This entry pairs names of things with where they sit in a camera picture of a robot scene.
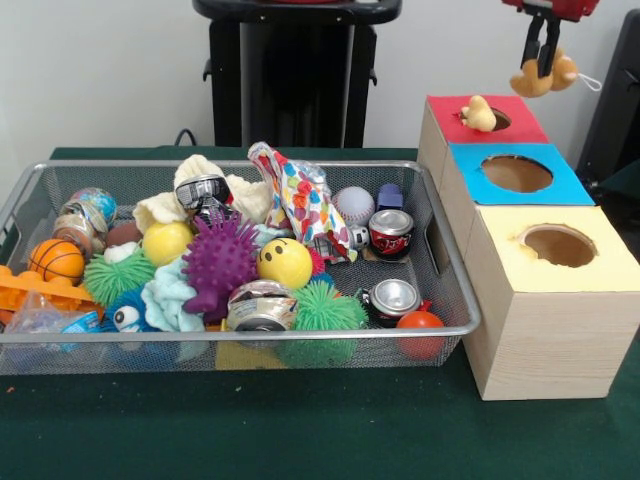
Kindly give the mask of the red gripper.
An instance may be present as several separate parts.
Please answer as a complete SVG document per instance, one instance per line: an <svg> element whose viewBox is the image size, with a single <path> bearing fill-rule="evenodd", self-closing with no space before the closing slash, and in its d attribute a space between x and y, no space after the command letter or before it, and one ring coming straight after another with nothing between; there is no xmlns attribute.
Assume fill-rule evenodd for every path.
<svg viewBox="0 0 640 480"><path fill-rule="evenodd" d="M503 4L532 15L522 54L521 66L529 60L537 60L540 50L540 75L552 73L553 61L560 35L561 20L577 23L590 16L599 4L598 0L503 0ZM546 39L540 49L539 33L546 20Z"/></svg>

